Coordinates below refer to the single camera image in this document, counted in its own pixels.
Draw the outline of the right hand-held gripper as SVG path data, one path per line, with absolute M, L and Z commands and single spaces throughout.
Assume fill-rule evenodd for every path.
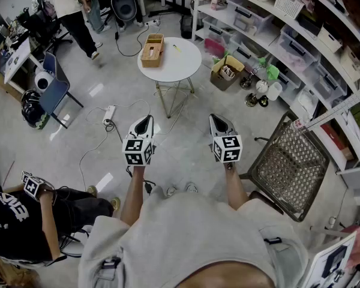
M 236 135 L 233 123 L 221 115 L 210 114 L 209 127 L 213 138 L 212 152 L 221 163 L 237 162 L 241 159 L 242 139 Z

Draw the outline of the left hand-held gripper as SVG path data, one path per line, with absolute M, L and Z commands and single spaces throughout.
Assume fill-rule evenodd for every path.
M 147 115 L 132 123 L 128 135 L 122 141 L 122 153 L 128 166 L 147 166 L 155 152 L 154 141 L 154 118 Z

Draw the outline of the person's left forearm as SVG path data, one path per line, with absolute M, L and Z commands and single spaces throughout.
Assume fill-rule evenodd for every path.
M 143 205 L 143 177 L 145 167 L 135 166 L 127 195 L 122 207 L 120 219 L 129 226 L 132 226 L 140 216 Z

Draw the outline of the person's right forearm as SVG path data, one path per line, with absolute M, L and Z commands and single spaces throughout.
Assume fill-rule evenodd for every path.
M 249 201 L 239 174 L 234 164 L 225 164 L 225 177 L 228 204 L 234 210 L 238 210 L 243 204 Z

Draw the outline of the cardboard box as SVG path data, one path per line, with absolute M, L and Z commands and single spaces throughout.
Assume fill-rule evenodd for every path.
M 210 82 L 219 90 L 226 91 L 241 77 L 244 69 L 241 61 L 227 55 L 212 67 Z

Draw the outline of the clear plastic cup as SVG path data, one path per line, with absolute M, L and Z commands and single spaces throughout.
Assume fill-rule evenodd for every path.
M 275 101 L 283 91 L 283 86 L 279 82 L 274 82 L 266 93 L 269 100 Z

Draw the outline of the metal mesh chair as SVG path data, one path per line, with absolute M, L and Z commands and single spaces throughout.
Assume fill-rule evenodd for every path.
M 286 112 L 248 172 L 240 174 L 293 221 L 307 216 L 325 177 L 330 157 L 318 137 L 305 127 L 292 128 L 297 116 Z

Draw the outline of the plastic water bottle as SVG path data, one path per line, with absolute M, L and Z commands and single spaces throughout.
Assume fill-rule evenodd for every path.
M 306 126 L 306 124 L 310 121 L 310 119 L 306 116 L 302 118 L 298 118 L 294 121 L 292 121 L 290 127 L 292 130 L 297 131 L 301 129 L 302 127 Z

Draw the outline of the round white table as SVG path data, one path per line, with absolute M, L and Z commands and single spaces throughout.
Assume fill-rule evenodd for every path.
M 156 92 L 163 105 L 167 118 L 181 108 L 189 96 L 195 92 L 191 76 L 199 70 L 202 63 L 201 52 L 192 42 L 178 37 L 164 37 L 164 52 L 161 64 L 157 68 L 143 68 L 140 61 L 142 51 L 137 58 L 137 65 L 141 73 L 155 82 Z M 168 109 L 164 100 L 164 93 L 173 91 L 175 94 Z

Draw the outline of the wicker basket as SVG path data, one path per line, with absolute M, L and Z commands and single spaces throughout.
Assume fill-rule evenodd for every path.
M 164 35 L 149 34 L 144 47 L 140 61 L 143 68 L 157 68 L 161 64 L 161 58 L 164 52 Z

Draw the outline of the blue chair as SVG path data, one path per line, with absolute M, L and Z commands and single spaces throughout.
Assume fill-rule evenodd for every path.
M 50 52 L 45 53 L 43 67 L 46 71 L 51 71 L 54 74 L 54 77 L 52 82 L 40 96 L 39 104 L 50 117 L 67 129 L 67 126 L 55 115 L 55 109 L 59 106 L 65 96 L 71 98 L 81 108 L 83 108 L 83 105 L 69 93 L 70 82 L 54 54 Z

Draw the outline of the clear storage bin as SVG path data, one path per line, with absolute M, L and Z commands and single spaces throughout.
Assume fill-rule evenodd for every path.
M 311 44 L 289 25 L 280 31 L 278 49 L 282 60 L 299 73 L 317 61 Z
M 248 0 L 227 0 L 227 8 L 233 14 L 233 25 L 256 35 L 271 24 L 274 15 Z
M 220 44 L 228 44 L 233 31 L 230 26 L 211 16 L 203 19 L 203 30 L 205 38 L 209 38 Z

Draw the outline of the white round appliance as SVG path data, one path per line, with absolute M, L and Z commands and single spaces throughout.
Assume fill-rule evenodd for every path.
M 34 82 L 36 90 L 39 93 L 44 93 L 49 85 L 54 80 L 54 75 L 52 72 L 49 71 L 40 71 L 35 75 Z

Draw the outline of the person's grey hoodie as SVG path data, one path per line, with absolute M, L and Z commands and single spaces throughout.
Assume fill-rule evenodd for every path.
M 96 218 L 79 263 L 79 288 L 175 288 L 213 263 L 263 271 L 276 288 L 297 288 L 308 253 L 290 221 L 259 199 L 239 209 L 199 193 L 156 188 L 127 225 Z

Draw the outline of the black waste bin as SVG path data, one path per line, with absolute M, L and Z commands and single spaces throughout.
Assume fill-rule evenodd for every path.
M 192 38 L 192 30 L 193 30 L 193 17 L 182 15 L 180 19 L 180 32 L 181 37 L 184 39 Z

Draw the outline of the black helmet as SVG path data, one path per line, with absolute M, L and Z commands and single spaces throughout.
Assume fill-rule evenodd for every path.
M 29 89 L 22 94 L 21 113 L 28 125 L 34 129 L 42 130 L 49 120 L 49 115 L 40 104 L 40 94 Z

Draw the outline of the perforated metal bar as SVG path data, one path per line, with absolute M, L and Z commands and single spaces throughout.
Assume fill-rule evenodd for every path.
M 340 116 L 343 112 L 348 111 L 353 106 L 360 104 L 360 89 L 349 96 L 347 99 L 342 101 L 340 104 L 336 105 L 335 107 L 329 109 L 324 114 L 320 115 L 318 118 L 313 119 L 309 123 L 306 124 L 306 128 L 314 128 L 318 127 L 331 119 L 334 119 L 337 116 Z

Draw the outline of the white shelving unit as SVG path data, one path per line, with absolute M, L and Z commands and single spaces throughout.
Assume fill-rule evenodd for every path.
M 251 47 L 251 43 L 261 47 L 273 62 L 281 62 L 286 66 L 317 97 L 326 112 L 360 89 L 360 79 L 353 82 L 340 64 L 340 56 L 346 46 L 338 33 L 344 28 L 360 44 L 360 30 L 345 15 L 330 6 L 327 0 L 300 0 L 305 6 L 296 19 L 276 9 L 275 0 L 248 1 L 274 15 L 271 24 L 256 35 L 250 35 L 233 25 L 233 14 L 227 8 L 227 0 L 218 0 L 216 10 L 211 9 L 211 0 L 193 0 L 193 16 L 198 19 L 201 14 L 205 14 L 230 26 L 238 40 L 229 43 L 229 47 L 238 52 L 251 67 L 258 66 L 260 59 L 260 54 Z M 303 73 L 297 72 L 280 56 L 278 40 L 284 25 L 293 28 L 313 47 L 317 61 Z M 318 39 L 322 26 L 342 42 L 342 47 L 336 53 L 332 53 Z M 193 28 L 192 36 L 205 38 L 204 30 Z M 315 127 L 315 130 L 322 135 L 327 150 L 337 164 L 338 174 L 353 190 L 356 202 L 360 205 L 360 104 Z

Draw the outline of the black pod carrier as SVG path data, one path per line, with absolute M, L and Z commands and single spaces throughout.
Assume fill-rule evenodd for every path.
M 131 21 L 137 14 L 135 0 L 111 0 L 112 9 L 119 20 Z

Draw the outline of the white desk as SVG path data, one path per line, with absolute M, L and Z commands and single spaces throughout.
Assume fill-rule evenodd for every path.
M 41 71 L 44 70 L 42 64 L 36 59 L 36 57 L 31 52 L 31 44 L 29 41 L 29 37 L 21 43 L 21 45 L 17 48 L 17 50 L 14 53 L 11 54 L 10 58 L 6 62 L 5 74 L 4 74 L 5 84 L 9 84 L 18 91 L 21 90 L 20 86 L 16 84 L 14 81 L 12 81 L 12 78 L 27 59 L 30 59 L 39 70 Z

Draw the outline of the white lattice basket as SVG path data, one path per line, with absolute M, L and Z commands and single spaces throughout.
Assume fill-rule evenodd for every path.
M 296 19 L 305 4 L 300 0 L 275 0 L 274 7 L 292 19 Z

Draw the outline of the black office chair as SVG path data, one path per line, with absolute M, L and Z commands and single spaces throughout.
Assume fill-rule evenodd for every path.
M 72 39 L 65 39 L 70 34 L 69 32 L 59 37 L 62 29 L 58 18 L 48 19 L 40 10 L 25 19 L 22 26 L 29 31 L 30 36 L 34 37 L 39 44 L 46 46 L 47 52 L 54 55 L 62 43 L 73 43 Z

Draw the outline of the white clipboard paper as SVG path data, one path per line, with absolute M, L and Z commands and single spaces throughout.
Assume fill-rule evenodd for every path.
M 330 288 L 344 275 L 356 232 L 343 235 L 338 241 L 331 241 L 311 252 L 300 288 Z

